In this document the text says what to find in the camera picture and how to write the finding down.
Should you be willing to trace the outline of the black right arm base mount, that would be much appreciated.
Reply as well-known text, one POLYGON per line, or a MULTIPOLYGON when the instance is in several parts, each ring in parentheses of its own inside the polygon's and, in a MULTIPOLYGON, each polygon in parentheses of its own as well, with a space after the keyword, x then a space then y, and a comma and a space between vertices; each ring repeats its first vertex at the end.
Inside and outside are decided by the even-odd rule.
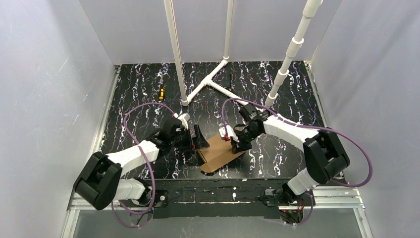
POLYGON ((316 205, 315 197, 312 191, 304 192, 301 195, 295 195, 293 192, 284 192, 282 189, 265 189, 257 201, 262 202, 269 207, 279 206, 297 206, 302 205, 303 201, 305 206, 316 205))

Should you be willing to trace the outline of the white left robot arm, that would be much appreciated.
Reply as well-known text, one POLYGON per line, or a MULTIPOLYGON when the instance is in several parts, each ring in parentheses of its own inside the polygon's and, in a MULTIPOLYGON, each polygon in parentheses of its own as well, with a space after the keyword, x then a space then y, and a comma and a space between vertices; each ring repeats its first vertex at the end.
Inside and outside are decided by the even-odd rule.
POLYGON ((153 186, 143 179, 123 179, 123 176, 164 157, 172 148, 194 152, 210 147, 197 124, 194 133, 191 136, 185 119, 170 118, 139 145, 109 154, 95 152, 77 177, 73 190, 97 210, 117 200, 134 200, 140 206, 148 206, 152 202, 153 186))

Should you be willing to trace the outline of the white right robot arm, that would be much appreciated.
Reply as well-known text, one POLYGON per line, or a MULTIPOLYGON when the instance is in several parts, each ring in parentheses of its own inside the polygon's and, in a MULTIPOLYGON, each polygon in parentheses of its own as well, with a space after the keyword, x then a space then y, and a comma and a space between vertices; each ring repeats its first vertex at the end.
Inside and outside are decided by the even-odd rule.
POLYGON ((282 195, 297 197, 318 185, 329 183, 350 165, 350 159, 336 133, 304 128, 268 110, 252 104, 240 109, 244 124, 220 129, 221 137, 230 140, 234 153, 250 150, 261 134, 278 137, 303 151, 306 167, 283 185, 282 195))

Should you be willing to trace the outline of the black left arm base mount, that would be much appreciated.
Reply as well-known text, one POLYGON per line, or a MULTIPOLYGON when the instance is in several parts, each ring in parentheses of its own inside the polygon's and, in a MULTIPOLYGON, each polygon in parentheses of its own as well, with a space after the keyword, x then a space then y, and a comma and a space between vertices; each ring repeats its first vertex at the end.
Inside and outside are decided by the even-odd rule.
MULTIPOLYGON (((155 199, 152 207, 166 207, 168 205, 168 190, 158 189, 155 193, 155 199)), ((146 189, 139 199, 127 199, 123 203, 128 207, 144 207, 147 208, 152 201, 152 190, 146 189)))

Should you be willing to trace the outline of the brown cardboard box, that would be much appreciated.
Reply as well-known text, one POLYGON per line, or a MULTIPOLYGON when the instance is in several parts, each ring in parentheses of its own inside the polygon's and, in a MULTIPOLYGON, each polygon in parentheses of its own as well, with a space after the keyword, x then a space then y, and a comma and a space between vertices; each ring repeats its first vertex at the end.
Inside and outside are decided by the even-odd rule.
POLYGON ((222 140, 219 135, 207 139, 207 142, 210 145, 208 148, 198 150, 204 162, 200 169, 204 173, 213 173, 245 153, 245 151, 233 153, 231 143, 222 140))

